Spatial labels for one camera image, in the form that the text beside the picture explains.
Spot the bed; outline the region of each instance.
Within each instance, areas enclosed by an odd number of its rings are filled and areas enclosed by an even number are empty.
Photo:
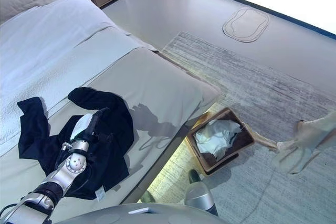
[[[58,134],[72,115],[87,113],[67,99],[76,87],[124,99],[134,126],[134,143],[124,156],[130,175],[99,202],[64,198],[52,220],[136,202],[219,90],[120,29],[90,0],[11,8],[12,17],[0,26],[0,206],[18,202],[45,177],[37,161],[18,157],[21,112],[16,102],[42,97],[50,135]]]

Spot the floor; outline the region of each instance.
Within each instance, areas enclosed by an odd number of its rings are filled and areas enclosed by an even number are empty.
[[[257,41],[238,42],[224,35],[222,25],[241,7],[232,0],[119,0],[103,11],[159,50],[185,31],[336,94],[335,40],[271,16]]]

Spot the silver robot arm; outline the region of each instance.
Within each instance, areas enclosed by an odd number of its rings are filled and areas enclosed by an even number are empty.
[[[81,174],[86,166],[86,154],[89,141],[99,118],[105,109],[99,110],[91,118],[89,125],[71,142],[62,146],[62,151],[69,148],[70,155],[58,166],[57,170],[49,174],[42,183],[0,220],[1,224],[50,224],[49,220],[54,208],[64,197],[75,178]]]

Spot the white duvet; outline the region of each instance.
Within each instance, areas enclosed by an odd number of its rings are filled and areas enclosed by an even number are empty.
[[[90,0],[58,0],[23,12],[0,27],[0,155],[18,141],[16,102],[39,96],[46,110],[131,50],[129,38]]]

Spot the gray rug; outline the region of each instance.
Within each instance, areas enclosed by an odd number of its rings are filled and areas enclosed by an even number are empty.
[[[336,110],[335,96],[184,32],[163,53],[221,88],[213,111],[229,106],[254,131],[275,141],[292,137],[296,120],[312,120]],[[220,217],[232,224],[335,223],[336,148],[320,154],[297,175],[275,170],[270,164],[274,156],[255,144],[203,179]],[[201,171],[184,142],[149,191],[158,202],[181,203],[191,168]]]

